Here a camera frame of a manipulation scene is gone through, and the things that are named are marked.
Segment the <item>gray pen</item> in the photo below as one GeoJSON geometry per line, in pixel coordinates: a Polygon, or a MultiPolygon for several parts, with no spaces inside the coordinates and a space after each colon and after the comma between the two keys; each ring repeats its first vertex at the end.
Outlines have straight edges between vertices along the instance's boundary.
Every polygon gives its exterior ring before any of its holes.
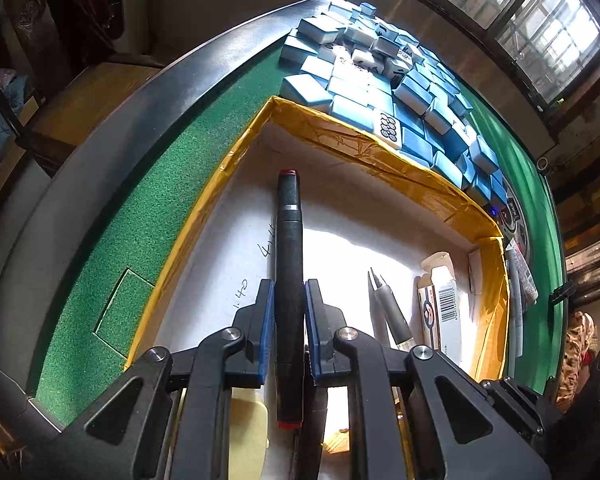
{"type": "Polygon", "coordinates": [[[368,278],[373,288],[373,293],[369,295],[369,300],[374,301],[377,306],[381,307],[381,310],[384,312],[384,318],[389,325],[391,335],[398,348],[408,352],[416,346],[416,343],[413,340],[413,335],[411,335],[409,324],[404,319],[398,302],[395,301],[394,292],[386,284],[384,278],[377,276],[371,268],[368,271],[368,278]]]}

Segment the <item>red cloth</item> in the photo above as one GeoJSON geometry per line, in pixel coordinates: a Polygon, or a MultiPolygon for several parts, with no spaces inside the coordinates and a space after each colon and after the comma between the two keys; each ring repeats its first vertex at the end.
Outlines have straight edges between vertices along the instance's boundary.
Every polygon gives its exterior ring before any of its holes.
{"type": "Polygon", "coordinates": [[[103,62],[116,50],[107,35],[108,0],[47,0],[74,73],[103,62]]]}

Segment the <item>barcode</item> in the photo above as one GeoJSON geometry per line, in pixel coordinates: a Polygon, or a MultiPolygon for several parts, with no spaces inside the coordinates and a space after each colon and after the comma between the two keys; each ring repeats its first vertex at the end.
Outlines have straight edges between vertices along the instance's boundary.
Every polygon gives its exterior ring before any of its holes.
{"type": "Polygon", "coordinates": [[[458,318],[456,290],[453,287],[441,290],[438,294],[438,300],[440,301],[440,318],[442,323],[458,318]]]}

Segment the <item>yellow object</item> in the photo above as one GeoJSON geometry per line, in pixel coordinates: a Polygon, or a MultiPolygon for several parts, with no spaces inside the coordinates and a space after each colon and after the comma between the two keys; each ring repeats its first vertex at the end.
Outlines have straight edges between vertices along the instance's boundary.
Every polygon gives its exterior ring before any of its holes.
{"type": "Polygon", "coordinates": [[[256,390],[234,388],[229,415],[229,480],[258,480],[267,449],[267,407],[256,390]]]}
{"type": "Polygon", "coordinates": [[[507,342],[509,287],[502,256],[502,234],[493,219],[443,177],[415,164],[377,137],[325,113],[279,97],[267,100],[194,204],[142,314],[126,367],[153,345],[171,295],[206,218],[267,121],[278,124],[289,134],[316,148],[361,166],[478,246],[482,264],[482,294],[475,306],[478,330],[470,375],[477,381],[499,378],[504,368],[507,342]]]}

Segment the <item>window frame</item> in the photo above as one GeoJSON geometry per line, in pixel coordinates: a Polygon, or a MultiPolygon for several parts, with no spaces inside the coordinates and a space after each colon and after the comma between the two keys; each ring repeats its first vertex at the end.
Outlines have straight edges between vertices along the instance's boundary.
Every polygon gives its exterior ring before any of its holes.
{"type": "MultiPolygon", "coordinates": [[[[529,104],[538,113],[542,122],[547,125],[558,102],[568,98],[578,85],[587,80],[600,65],[600,49],[583,66],[575,78],[560,91],[560,93],[546,101],[533,85],[531,79],[526,75],[517,62],[509,55],[503,46],[497,41],[497,37],[507,26],[511,17],[520,9],[525,0],[510,0],[500,11],[488,28],[481,27],[473,18],[456,6],[450,0],[418,0],[420,3],[432,9],[437,14],[453,23],[461,32],[471,38],[480,49],[492,59],[498,67],[512,80],[529,104]]],[[[600,27],[600,16],[597,9],[587,0],[581,0],[587,7],[600,27]]]]}

